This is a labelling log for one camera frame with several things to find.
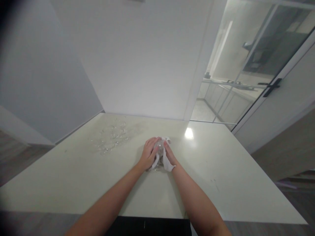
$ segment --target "white wall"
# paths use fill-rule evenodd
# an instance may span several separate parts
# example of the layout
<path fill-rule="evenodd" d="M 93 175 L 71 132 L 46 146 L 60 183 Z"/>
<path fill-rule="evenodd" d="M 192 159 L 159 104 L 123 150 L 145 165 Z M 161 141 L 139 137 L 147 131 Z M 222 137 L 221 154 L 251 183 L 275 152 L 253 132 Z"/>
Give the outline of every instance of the white wall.
<path fill-rule="evenodd" d="M 47 0 L 23 1 L 0 61 L 0 104 L 55 143 L 102 110 Z"/>
<path fill-rule="evenodd" d="M 51 2 L 105 112 L 184 118 L 213 1 Z"/>
<path fill-rule="evenodd" d="M 0 106 L 0 129 L 25 144 L 54 145 L 3 106 Z"/>
<path fill-rule="evenodd" d="M 253 153 L 314 108 L 315 45 L 235 134 Z"/>

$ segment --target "door frame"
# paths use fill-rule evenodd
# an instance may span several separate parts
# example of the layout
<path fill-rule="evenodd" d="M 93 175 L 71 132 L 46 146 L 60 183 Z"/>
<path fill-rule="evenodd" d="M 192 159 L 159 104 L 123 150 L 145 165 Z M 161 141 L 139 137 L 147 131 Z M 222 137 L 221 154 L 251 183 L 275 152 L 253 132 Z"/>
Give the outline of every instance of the door frame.
<path fill-rule="evenodd" d="M 189 90 L 188 101 L 184 113 L 184 121 L 190 121 L 191 115 L 193 113 L 200 86 L 203 81 L 204 73 L 207 70 L 214 43 L 217 39 L 217 34 L 219 32 L 226 3 L 227 0 L 213 0 L 212 5 L 210 6 L 210 12 L 207 17 L 206 28 L 201 42 L 197 66 Z"/>
<path fill-rule="evenodd" d="M 273 3 L 282 6 L 288 7 L 298 7 L 308 10 L 315 10 L 315 5 L 311 4 L 303 4 L 299 2 L 290 2 L 285 0 L 249 0 L 253 2 L 266 2 Z M 227 0 L 214 0 L 210 13 L 208 15 L 207 26 L 203 36 L 203 42 L 200 49 L 199 59 L 197 62 L 197 67 L 195 70 L 195 74 L 193 77 L 193 82 L 190 88 L 190 94 L 186 105 L 186 110 L 184 114 L 184 121 L 189 121 L 195 106 L 195 102 L 197 100 L 197 96 L 199 93 L 199 89 L 201 83 L 203 82 L 203 76 L 205 71 L 207 70 L 209 59 L 214 47 L 215 40 L 217 38 L 217 34 L 219 31 L 219 27 L 221 24 L 221 20 L 224 14 L 224 10 L 227 4 Z M 293 67 L 299 62 L 299 60 L 305 55 L 305 53 L 312 47 L 315 43 L 315 30 L 311 32 L 309 37 L 305 40 L 305 42 L 301 45 L 301 47 L 296 51 L 296 53 L 292 56 L 289 62 L 284 66 L 284 68 L 278 73 L 277 76 L 271 82 L 271 85 L 274 84 L 276 78 L 285 78 L 286 75 L 293 69 Z M 267 92 L 268 89 L 262 92 L 259 98 L 255 101 L 255 103 L 251 106 L 251 108 L 246 112 L 243 118 L 238 122 L 238 124 L 232 129 L 232 134 L 236 134 L 245 122 L 252 116 L 252 114 L 260 107 L 260 105 L 267 99 L 264 98 L 263 95 Z M 301 110 L 295 111 L 295 114 L 298 115 L 307 108 L 307 104 L 305 106 L 301 106 Z M 283 128 L 288 127 L 288 123 L 291 118 L 287 120 L 287 122 L 283 123 Z"/>

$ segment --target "gray floor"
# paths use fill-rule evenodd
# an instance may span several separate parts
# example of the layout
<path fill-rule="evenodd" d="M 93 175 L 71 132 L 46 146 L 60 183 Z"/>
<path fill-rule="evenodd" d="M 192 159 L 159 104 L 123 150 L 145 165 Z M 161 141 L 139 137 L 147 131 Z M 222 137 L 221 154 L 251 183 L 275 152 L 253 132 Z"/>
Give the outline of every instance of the gray floor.
<path fill-rule="evenodd" d="M 48 149 L 27 147 L 0 132 L 1 185 L 8 182 L 44 155 Z M 233 235 L 315 235 L 315 192 L 287 191 L 283 194 L 309 225 L 231 222 L 226 225 Z M 14 235 L 63 235 L 80 217 L 74 214 L 4 212 L 6 225 Z"/>

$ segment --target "glass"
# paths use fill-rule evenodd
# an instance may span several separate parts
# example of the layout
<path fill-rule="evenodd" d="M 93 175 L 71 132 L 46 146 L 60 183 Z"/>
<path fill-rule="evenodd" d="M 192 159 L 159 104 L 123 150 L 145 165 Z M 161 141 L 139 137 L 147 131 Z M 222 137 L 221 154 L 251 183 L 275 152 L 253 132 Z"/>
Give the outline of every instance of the glass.
<path fill-rule="evenodd" d="M 303 5 L 315 0 L 294 2 L 303 8 L 227 1 L 191 120 L 233 129 L 242 119 L 315 27 L 315 10 Z"/>
<path fill-rule="evenodd" d="M 253 86 L 270 83 L 300 48 L 314 26 L 315 11 L 278 6 L 238 82 Z M 248 53 L 256 39 L 244 43 L 243 48 Z"/>
<path fill-rule="evenodd" d="M 271 3 L 228 0 L 206 79 L 228 82 L 237 78 L 248 56 L 244 43 L 255 40 L 272 6 Z"/>

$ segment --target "white countertop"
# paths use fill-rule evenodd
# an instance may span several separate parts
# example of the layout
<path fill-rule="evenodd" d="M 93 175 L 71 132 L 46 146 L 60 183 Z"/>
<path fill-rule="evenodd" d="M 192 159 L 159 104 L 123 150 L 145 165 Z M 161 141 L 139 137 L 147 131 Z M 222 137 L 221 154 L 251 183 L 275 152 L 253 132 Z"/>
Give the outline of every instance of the white countertop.
<path fill-rule="evenodd" d="M 89 136 L 114 119 L 142 127 L 107 156 L 92 153 Z M 185 137 L 191 129 L 193 138 Z M 169 136 L 188 174 L 227 221 L 306 224 L 258 164 L 222 124 L 100 113 L 0 188 L 5 210 L 84 213 L 139 160 L 145 141 Z M 171 173 L 144 173 L 120 215 L 183 218 Z"/>

